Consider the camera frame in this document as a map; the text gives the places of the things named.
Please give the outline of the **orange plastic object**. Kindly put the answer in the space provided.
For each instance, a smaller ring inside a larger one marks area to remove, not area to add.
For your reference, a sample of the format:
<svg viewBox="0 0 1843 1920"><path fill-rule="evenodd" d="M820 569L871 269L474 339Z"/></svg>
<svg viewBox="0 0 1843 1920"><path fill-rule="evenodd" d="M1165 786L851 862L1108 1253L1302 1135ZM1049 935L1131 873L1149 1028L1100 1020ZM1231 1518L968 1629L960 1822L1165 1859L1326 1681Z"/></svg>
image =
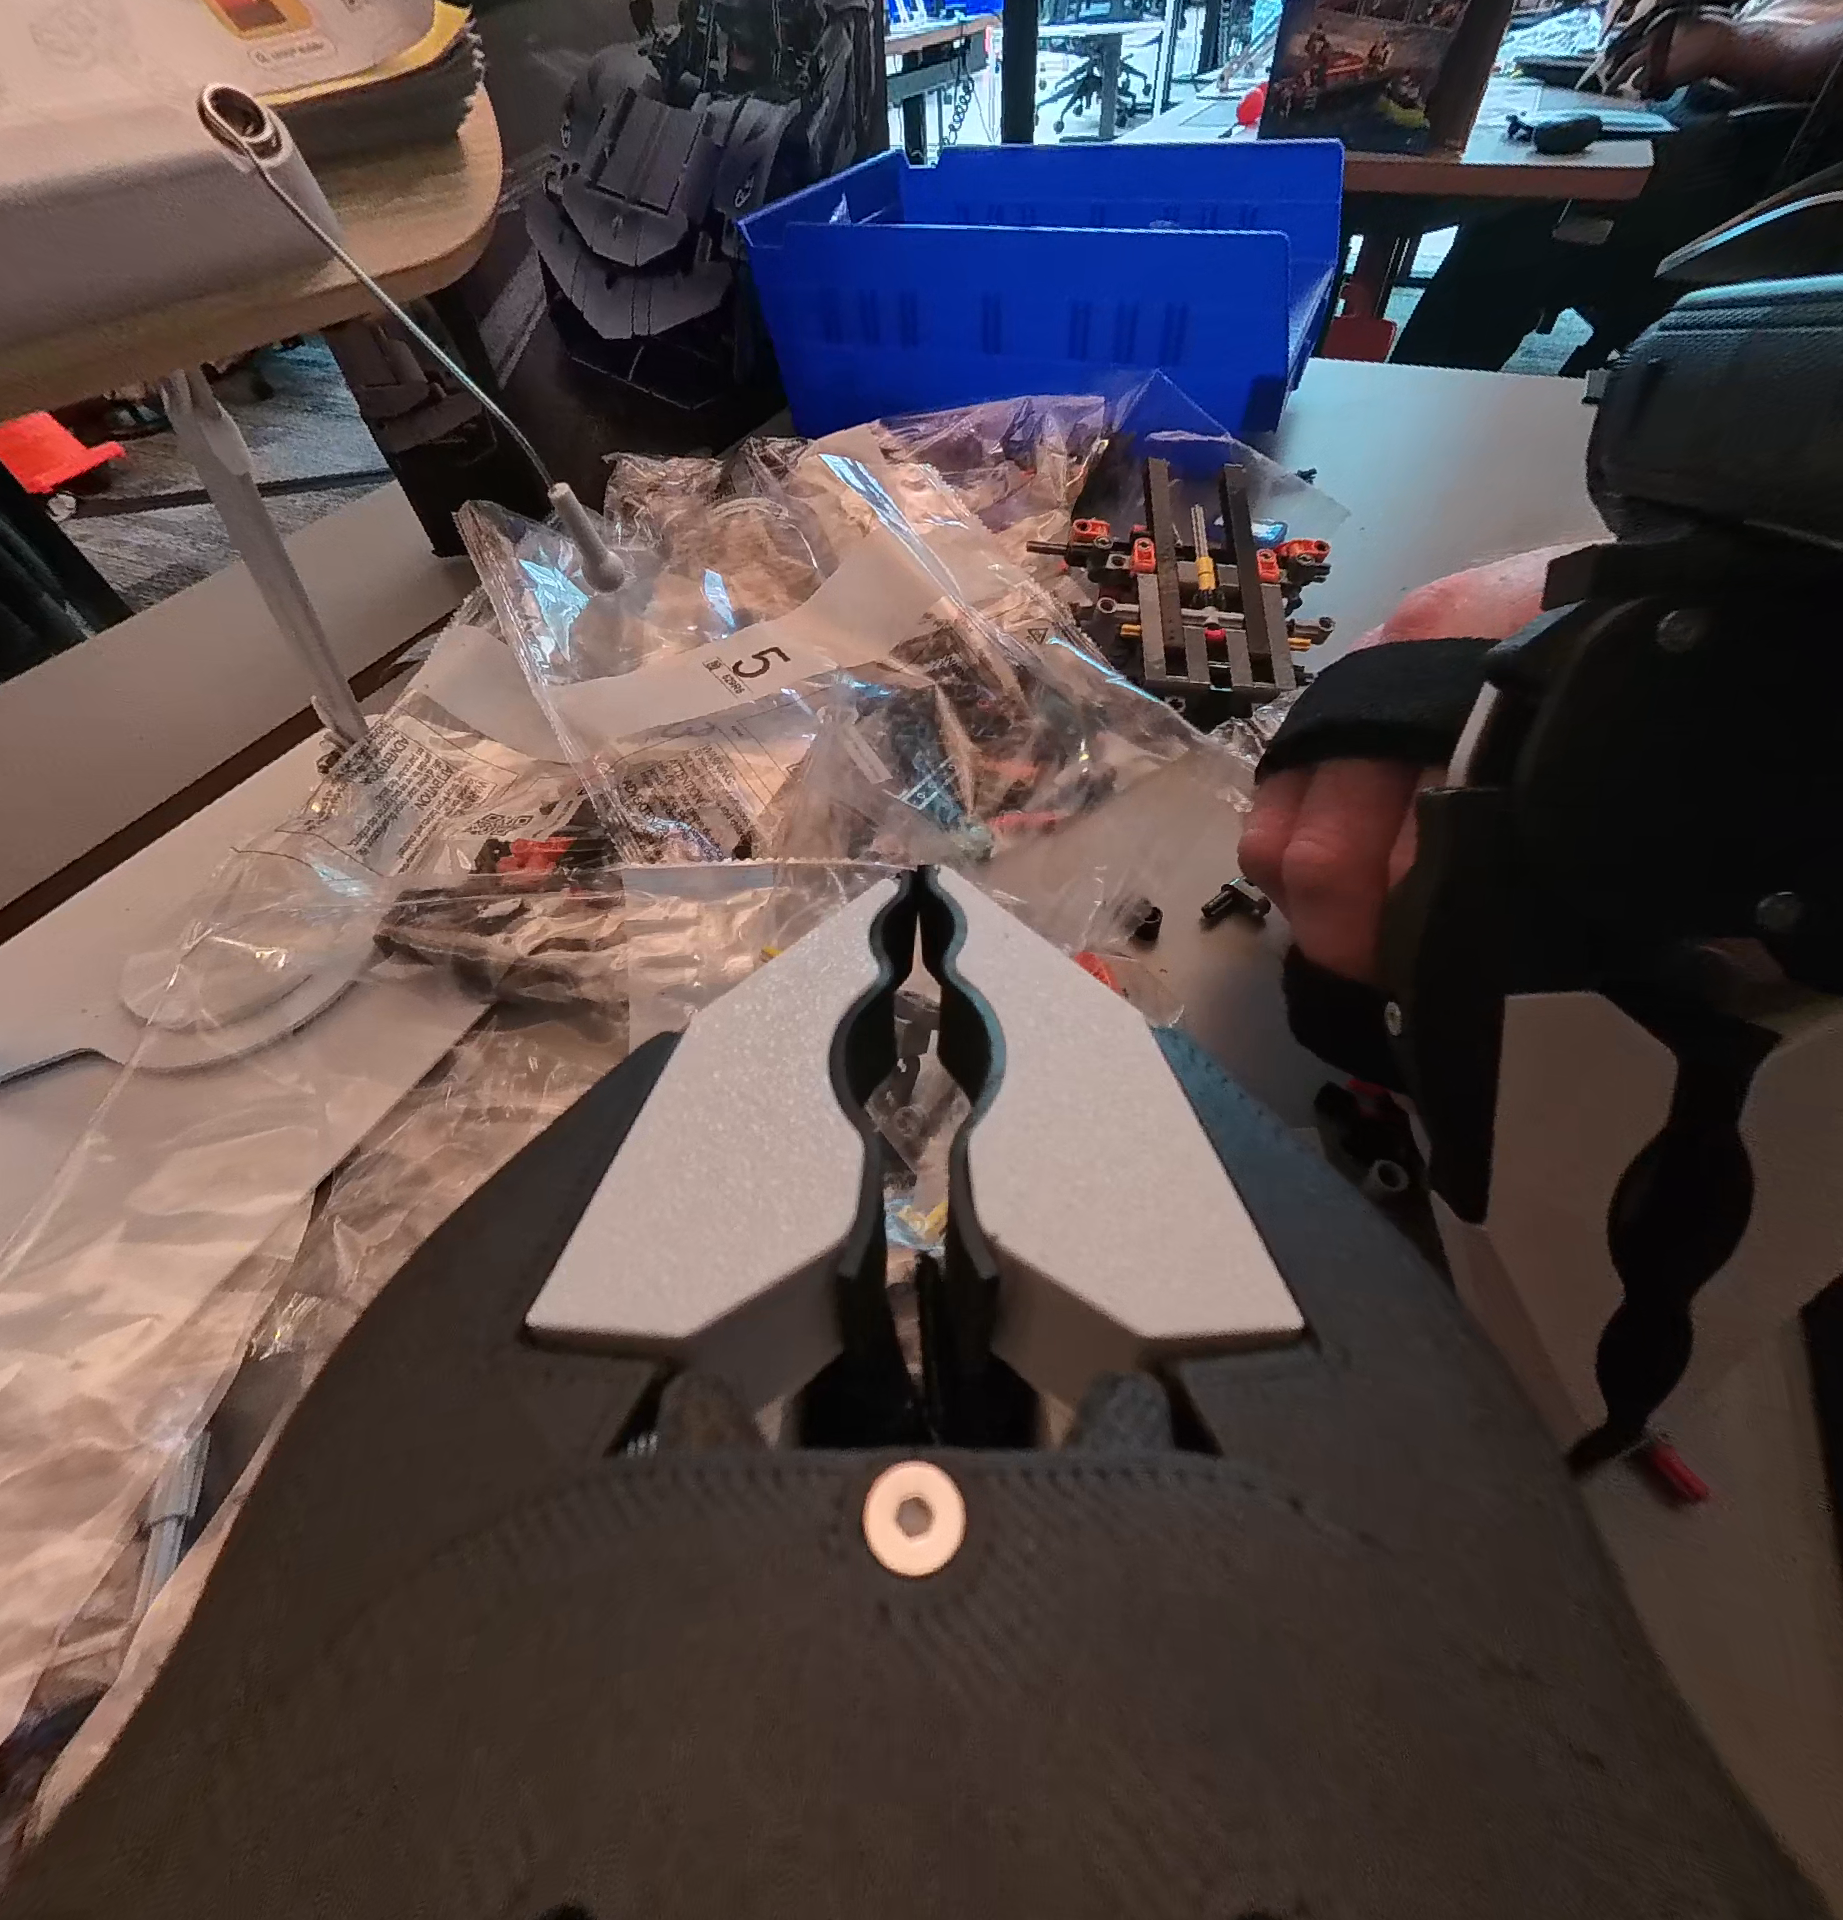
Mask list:
<svg viewBox="0 0 1843 1920"><path fill-rule="evenodd" d="M45 497L110 483L106 468L123 460L114 441L86 441L46 412L0 422L0 465L27 496Z"/></svg>

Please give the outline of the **person's right hand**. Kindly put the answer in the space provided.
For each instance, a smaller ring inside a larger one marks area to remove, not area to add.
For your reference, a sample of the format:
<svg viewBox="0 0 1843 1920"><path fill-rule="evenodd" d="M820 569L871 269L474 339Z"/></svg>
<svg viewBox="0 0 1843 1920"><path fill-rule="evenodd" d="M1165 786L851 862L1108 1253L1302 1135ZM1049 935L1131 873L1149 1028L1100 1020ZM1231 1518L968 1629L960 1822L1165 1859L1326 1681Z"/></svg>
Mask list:
<svg viewBox="0 0 1843 1920"><path fill-rule="evenodd" d="M1435 640L1501 640L1536 617L1552 563L1574 541L1476 563L1420 586L1348 655L1371 653L1391 669L1416 669ZM1389 891L1416 851L1414 809L1444 763L1378 757L1370 750L1297 766L1255 780L1238 865L1286 917L1292 947L1320 970L1371 983Z"/></svg>

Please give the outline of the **instruction booklet stack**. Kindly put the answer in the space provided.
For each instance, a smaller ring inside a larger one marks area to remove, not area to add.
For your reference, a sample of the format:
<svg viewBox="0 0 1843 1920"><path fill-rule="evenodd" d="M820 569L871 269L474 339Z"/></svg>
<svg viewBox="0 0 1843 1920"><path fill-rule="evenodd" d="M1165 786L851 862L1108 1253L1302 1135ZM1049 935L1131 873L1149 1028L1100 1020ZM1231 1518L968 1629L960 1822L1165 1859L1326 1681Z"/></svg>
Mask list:
<svg viewBox="0 0 1843 1920"><path fill-rule="evenodd" d="M477 84L466 5L0 2L0 349L309 271Z"/></svg>

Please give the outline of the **empty clear plastic bag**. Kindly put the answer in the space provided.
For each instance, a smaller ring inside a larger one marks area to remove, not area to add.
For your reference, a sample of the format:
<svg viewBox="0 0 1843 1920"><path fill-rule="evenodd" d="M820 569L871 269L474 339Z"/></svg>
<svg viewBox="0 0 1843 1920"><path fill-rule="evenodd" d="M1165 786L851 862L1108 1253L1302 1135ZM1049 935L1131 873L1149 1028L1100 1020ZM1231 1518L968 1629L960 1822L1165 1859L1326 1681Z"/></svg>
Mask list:
<svg viewBox="0 0 1843 1920"><path fill-rule="evenodd" d="M358 1071L123 1073L0 1251L0 1884L141 1704L331 1349L624 1055L482 1020Z"/></svg>

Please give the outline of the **wooden background desk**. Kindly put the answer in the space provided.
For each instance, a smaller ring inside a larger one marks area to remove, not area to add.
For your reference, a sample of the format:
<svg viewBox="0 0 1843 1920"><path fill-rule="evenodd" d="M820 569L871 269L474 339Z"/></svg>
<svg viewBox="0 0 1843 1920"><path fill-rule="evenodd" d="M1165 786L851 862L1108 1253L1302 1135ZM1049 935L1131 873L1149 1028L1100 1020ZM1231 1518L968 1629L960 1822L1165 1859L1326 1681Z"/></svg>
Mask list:
<svg viewBox="0 0 1843 1920"><path fill-rule="evenodd" d="M1604 134L1576 155L1538 153L1510 122L1592 114ZM1341 273L1317 353L1378 362L1394 329L1389 295L1422 235L1504 203L1624 203L1646 184L1652 122L1637 108L1552 84L1496 77L1467 136L1422 155L1348 153Z"/></svg>

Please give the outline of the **black office chair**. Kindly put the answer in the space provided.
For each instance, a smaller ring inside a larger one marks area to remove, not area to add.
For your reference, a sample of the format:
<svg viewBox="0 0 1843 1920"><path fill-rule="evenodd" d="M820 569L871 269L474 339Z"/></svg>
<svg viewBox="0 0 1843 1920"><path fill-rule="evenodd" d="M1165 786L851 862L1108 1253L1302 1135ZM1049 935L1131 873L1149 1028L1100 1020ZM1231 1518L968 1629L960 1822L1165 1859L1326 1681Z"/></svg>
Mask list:
<svg viewBox="0 0 1843 1920"><path fill-rule="evenodd" d="M1112 141L1155 114L1164 23L1156 17L1041 26L1032 139Z"/></svg>

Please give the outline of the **colourful lego set box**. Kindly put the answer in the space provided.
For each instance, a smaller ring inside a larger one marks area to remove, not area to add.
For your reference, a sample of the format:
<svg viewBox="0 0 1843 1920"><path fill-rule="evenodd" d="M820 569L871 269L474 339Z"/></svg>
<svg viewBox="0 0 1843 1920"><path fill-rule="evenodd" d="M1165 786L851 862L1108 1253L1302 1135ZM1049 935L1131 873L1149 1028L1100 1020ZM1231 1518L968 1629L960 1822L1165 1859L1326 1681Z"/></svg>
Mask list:
<svg viewBox="0 0 1843 1920"><path fill-rule="evenodd" d="M1510 2L1286 2L1257 136L1364 155L1456 151L1510 16Z"/></svg>

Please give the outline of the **clear bag red black parts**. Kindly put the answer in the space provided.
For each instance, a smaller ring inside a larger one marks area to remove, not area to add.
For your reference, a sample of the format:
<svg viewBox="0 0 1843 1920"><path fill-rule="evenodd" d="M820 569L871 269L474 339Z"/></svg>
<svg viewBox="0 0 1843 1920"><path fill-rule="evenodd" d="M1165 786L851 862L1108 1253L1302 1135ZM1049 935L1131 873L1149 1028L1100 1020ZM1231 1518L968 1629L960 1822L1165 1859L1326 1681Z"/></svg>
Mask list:
<svg viewBox="0 0 1843 1920"><path fill-rule="evenodd" d="M464 728L425 695L301 805L226 862L192 931L206 1010L231 995L333 995L367 977L445 980L479 1006L599 1006L683 926L683 974L746 974L833 891L775 862L633 862L563 763Z"/></svg>

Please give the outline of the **grey lego chassis assembly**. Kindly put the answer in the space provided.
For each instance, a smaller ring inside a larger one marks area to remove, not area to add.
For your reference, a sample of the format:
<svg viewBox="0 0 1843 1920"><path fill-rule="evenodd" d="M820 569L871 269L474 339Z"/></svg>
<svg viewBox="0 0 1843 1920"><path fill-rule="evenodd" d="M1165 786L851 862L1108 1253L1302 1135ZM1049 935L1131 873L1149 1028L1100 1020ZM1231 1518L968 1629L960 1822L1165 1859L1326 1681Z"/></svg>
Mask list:
<svg viewBox="0 0 1843 1920"><path fill-rule="evenodd" d="M1026 542L1074 588L1091 644L1139 692L1209 731L1307 684L1330 615L1304 601L1332 544L1298 519L1313 486L1252 453L1131 456L1130 510Z"/></svg>

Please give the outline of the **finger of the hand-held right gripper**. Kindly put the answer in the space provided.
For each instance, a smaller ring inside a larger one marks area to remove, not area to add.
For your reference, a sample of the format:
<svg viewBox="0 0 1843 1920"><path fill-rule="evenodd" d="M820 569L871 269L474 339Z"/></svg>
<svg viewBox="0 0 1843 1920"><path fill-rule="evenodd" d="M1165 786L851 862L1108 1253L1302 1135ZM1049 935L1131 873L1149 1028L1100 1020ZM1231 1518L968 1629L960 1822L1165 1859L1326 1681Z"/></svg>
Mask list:
<svg viewBox="0 0 1843 1920"><path fill-rule="evenodd" d="M1607 1449L1705 1399L1843 1276L1843 998L1662 1000L1666 1114L1607 1210Z"/></svg>
<svg viewBox="0 0 1843 1920"><path fill-rule="evenodd" d="M1596 1354L1627 1299L1610 1214L1676 1079L1669 1048L1604 996L1504 1006L1481 1320L1560 1454L1604 1420Z"/></svg>

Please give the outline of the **numbered clear plastic bag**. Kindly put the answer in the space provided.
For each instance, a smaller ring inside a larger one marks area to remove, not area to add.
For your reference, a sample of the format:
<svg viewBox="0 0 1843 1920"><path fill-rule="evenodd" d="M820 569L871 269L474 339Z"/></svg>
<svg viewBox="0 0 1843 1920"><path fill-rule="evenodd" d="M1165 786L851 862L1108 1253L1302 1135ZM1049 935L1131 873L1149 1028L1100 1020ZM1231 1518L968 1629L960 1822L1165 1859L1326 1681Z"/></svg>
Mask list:
<svg viewBox="0 0 1843 1920"><path fill-rule="evenodd" d="M1028 554L1065 451L975 453L950 476L851 429L624 458L595 517L611 588L561 526L458 510L494 632L618 860L967 869L1195 755Z"/></svg>

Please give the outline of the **scattered loose lego pieces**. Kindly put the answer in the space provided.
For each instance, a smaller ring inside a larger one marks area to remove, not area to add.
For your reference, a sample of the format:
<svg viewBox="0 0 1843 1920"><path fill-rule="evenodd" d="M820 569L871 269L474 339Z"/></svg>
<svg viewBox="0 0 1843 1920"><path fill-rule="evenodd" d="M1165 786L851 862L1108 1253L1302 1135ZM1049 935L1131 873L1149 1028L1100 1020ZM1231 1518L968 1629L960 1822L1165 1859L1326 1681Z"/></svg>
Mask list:
<svg viewBox="0 0 1843 1920"><path fill-rule="evenodd" d="M1295 1139L1394 1219L1425 1216L1425 1164L1389 1087L1325 1065L1297 1044L1282 995L1284 931L1267 894L1224 880L1201 905L1139 894L1096 907L1080 963L1149 1020L1191 1038Z"/></svg>

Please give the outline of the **white tapered rod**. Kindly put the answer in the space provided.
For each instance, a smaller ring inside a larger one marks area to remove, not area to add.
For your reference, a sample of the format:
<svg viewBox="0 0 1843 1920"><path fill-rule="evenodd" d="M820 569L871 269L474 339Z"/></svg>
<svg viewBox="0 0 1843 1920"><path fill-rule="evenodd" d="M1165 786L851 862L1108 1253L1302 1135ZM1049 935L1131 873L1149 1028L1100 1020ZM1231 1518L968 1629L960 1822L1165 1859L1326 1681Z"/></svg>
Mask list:
<svg viewBox="0 0 1843 1920"><path fill-rule="evenodd" d="M367 719L286 554L284 538L261 499L253 455L238 422L215 396L202 369L165 375L159 383L159 398L239 563L260 589L290 655L307 675L312 712L346 748L365 741Z"/></svg>

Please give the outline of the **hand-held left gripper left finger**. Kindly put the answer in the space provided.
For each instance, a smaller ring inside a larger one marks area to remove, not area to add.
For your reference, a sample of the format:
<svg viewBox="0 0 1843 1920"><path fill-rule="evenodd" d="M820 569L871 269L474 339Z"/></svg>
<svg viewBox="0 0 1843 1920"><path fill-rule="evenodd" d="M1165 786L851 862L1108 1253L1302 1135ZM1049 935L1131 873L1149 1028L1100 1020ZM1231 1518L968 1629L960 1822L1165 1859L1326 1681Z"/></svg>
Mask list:
<svg viewBox="0 0 1843 1920"><path fill-rule="evenodd" d="M683 1030L525 1313L546 1345L668 1360L748 1411L826 1371L832 1423L914 1423L884 1295L882 1146L920 871L881 877Z"/></svg>

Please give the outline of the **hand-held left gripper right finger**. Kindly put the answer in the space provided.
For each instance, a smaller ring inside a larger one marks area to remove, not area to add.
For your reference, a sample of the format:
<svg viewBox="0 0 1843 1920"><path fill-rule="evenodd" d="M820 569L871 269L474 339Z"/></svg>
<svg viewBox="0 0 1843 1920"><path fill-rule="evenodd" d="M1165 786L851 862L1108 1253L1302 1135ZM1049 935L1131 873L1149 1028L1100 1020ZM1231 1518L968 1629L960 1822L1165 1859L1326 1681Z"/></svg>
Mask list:
<svg viewBox="0 0 1843 1920"><path fill-rule="evenodd" d="M992 1352L1077 1411L1108 1376L1298 1344L1310 1325L1149 1019L953 873L926 874L942 1014L971 1024L953 1149Z"/></svg>

